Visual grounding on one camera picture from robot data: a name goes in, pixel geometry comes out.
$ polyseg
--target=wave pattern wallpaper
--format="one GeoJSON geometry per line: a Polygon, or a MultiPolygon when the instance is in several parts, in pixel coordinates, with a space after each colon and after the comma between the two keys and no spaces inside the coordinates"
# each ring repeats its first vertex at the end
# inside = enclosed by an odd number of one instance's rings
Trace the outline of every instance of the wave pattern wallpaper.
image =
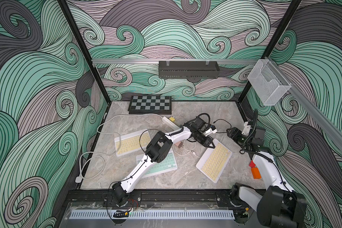
{"type": "MultiPolygon", "coordinates": [[[[342,132],[342,0],[298,9],[271,57],[342,132]]],[[[266,146],[307,198],[307,227],[342,227],[342,152],[326,132],[289,93],[271,107],[251,89],[243,107],[259,110],[266,146]]]]}
{"type": "MultiPolygon", "coordinates": [[[[92,58],[259,59],[290,0],[67,0],[92,58]]],[[[301,7],[321,0],[304,0],[301,7]]],[[[157,65],[98,64],[112,100],[237,100],[253,66],[218,79],[159,79],[157,65]]]]}
{"type": "Polygon", "coordinates": [[[106,106],[57,0],[0,0],[0,228],[54,226],[106,106]]]}

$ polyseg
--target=wire mesh basket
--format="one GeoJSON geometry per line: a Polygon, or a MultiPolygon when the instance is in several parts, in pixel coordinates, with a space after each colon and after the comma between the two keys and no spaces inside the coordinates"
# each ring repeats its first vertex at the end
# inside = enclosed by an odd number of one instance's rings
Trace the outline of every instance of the wire mesh basket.
{"type": "Polygon", "coordinates": [[[270,60],[260,59],[247,77],[263,105],[275,105],[291,88],[277,67],[270,60]]]}

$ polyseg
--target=white keyboard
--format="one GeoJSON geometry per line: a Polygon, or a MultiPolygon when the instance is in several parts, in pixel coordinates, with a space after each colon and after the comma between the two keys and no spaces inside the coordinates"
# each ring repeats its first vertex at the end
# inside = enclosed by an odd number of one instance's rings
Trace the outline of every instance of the white keyboard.
{"type": "Polygon", "coordinates": [[[196,168],[205,174],[211,181],[217,183],[228,160],[232,156],[232,152],[217,139],[213,139],[213,143],[215,148],[206,149],[203,156],[196,164],[196,168]]]}
{"type": "MultiPolygon", "coordinates": [[[[141,137],[142,132],[144,132],[145,130],[147,129],[136,131],[127,135],[122,135],[121,146],[117,152],[117,156],[122,156],[125,154],[129,154],[131,152],[140,150],[141,146],[139,146],[139,138],[141,137]]],[[[114,138],[114,143],[115,143],[115,148],[118,149],[119,137],[114,138]]],[[[148,133],[148,131],[146,131],[145,133],[143,133],[142,138],[141,138],[142,148],[145,149],[149,143],[150,143],[150,134],[148,133]]]]}

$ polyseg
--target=red wire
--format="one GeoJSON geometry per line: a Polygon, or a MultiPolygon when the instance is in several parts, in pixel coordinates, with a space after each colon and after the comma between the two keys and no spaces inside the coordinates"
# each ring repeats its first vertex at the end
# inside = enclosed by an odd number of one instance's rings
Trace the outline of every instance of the red wire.
{"type": "Polygon", "coordinates": [[[136,200],[134,200],[134,199],[132,199],[132,198],[129,198],[128,200],[132,200],[132,203],[134,204],[134,201],[137,203],[137,207],[136,207],[136,209],[138,208],[138,202],[136,201],[136,200]]]}

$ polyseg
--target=yellow plug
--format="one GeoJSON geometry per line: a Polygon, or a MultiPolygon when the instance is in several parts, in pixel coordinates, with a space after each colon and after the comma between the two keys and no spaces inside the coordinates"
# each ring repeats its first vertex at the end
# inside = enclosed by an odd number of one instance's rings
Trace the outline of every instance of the yellow plug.
{"type": "Polygon", "coordinates": [[[169,118],[169,120],[171,120],[173,123],[175,122],[175,118],[173,118],[172,116],[169,118]]]}

